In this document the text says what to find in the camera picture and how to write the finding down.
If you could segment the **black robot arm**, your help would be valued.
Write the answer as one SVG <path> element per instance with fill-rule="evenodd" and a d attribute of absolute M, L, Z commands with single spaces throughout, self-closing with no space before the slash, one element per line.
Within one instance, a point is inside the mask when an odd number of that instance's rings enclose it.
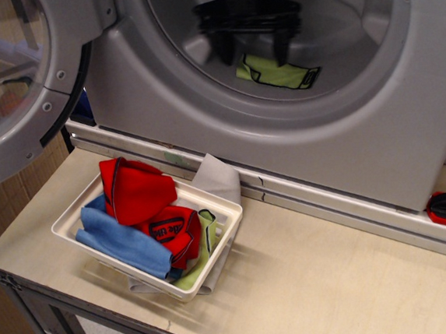
<path fill-rule="evenodd" d="M 277 65 L 288 60 L 290 41 L 301 31 L 302 6 L 292 0 L 213 0 L 193 8 L 199 32 L 225 65 L 234 61 L 235 35 L 272 35 Z"/>

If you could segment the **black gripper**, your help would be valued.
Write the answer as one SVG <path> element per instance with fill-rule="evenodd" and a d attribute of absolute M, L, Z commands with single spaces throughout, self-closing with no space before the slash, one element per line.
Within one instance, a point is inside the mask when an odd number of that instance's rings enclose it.
<path fill-rule="evenodd" d="M 193 8 L 198 29 L 211 39 L 223 64 L 234 62 L 235 35 L 274 33 L 279 67 L 287 63 L 292 36 L 300 32 L 300 11 L 301 4 L 292 0 L 212 0 Z"/>

